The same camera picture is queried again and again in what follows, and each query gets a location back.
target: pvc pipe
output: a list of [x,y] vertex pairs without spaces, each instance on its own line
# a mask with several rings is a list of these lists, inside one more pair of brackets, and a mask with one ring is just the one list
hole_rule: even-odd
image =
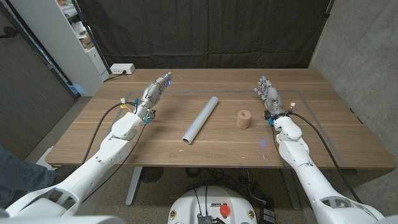
[[218,98],[215,96],[212,96],[207,102],[206,106],[203,108],[203,110],[200,112],[200,114],[197,116],[195,121],[192,123],[192,125],[189,127],[188,131],[184,134],[182,137],[182,140],[184,142],[187,142],[188,144],[191,144],[195,136],[198,134],[200,128],[203,126],[207,118],[209,117],[210,113],[213,111],[214,107],[218,103]]

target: gray wall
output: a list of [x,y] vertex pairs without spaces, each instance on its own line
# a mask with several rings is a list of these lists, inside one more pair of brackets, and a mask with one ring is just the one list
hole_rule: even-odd
[[[398,162],[398,1],[335,1],[309,68],[323,74]],[[349,179],[364,203],[398,213],[397,169]]]

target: table leg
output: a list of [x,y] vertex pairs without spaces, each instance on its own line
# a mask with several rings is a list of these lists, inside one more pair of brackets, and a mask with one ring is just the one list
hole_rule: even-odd
[[135,167],[134,172],[132,173],[131,181],[130,181],[130,187],[129,187],[129,192],[127,193],[127,198],[126,198],[126,205],[131,206],[132,203],[134,202],[134,199],[136,197],[136,192],[138,189],[139,181],[141,179],[141,171],[142,167]]
[[290,197],[290,204],[294,210],[300,210],[300,201],[297,189],[295,187],[295,182],[288,169],[282,169],[282,176],[286,185],[287,193]]

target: black curtain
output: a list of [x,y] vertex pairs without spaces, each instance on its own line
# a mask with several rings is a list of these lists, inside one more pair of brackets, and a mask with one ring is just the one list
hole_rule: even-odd
[[78,0],[106,61],[307,68],[329,0]]

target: red button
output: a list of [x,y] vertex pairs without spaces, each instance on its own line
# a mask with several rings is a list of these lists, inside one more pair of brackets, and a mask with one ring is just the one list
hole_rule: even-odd
[[220,207],[220,213],[222,216],[227,216],[231,213],[231,209],[229,208],[228,205],[222,205]]

